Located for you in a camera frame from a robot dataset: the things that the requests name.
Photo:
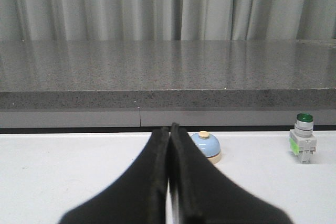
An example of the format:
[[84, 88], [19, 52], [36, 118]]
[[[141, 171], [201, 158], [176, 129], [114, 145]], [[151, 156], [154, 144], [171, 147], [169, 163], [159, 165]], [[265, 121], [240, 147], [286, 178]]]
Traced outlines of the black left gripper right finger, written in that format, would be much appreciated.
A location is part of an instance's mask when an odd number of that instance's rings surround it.
[[291, 223], [284, 211], [222, 174], [177, 123], [171, 126], [169, 183], [178, 223]]

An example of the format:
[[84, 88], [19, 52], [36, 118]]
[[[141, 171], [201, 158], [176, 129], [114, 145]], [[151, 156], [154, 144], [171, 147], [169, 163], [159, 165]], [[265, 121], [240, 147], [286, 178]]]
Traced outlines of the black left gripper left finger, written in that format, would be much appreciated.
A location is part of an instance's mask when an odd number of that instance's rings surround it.
[[169, 137], [165, 127], [154, 130], [113, 184], [68, 211], [60, 223], [165, 223]]

